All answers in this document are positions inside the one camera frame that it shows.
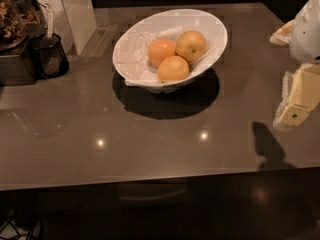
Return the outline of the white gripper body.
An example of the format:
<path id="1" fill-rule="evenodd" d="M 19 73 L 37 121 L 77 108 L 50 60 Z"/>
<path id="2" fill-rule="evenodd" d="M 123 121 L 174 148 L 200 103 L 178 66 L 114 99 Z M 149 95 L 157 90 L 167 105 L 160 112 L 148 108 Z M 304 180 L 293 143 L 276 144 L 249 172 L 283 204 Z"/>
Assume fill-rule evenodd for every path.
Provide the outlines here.
<path id="1" fill-rule="evenodd" d="M 320 63 L 320 0 L 308 0 L 295 16 L 289 51 L 299 62 Z"/>

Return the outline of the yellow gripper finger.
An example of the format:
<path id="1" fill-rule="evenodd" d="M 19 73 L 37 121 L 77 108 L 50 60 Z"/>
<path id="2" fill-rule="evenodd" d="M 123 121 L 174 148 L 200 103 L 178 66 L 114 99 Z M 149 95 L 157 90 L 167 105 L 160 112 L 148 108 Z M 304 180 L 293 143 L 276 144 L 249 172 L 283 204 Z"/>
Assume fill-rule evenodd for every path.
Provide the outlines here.
<path id="1" fill-rule="evenodd" d="M 294 73 L 286 72 L 282 81 L 282 102 L 275 113 L 273 127 L 290 131 L 300 126 L 320 103 L 320 66 L 304 63 Z"/>
<path id="2" fill-rule="evenodd" d="M 288 45 L 291 37 L 291 29 L 294 21 L 291 20 L 274 32 L 269 41 L 275 45 Z"/>

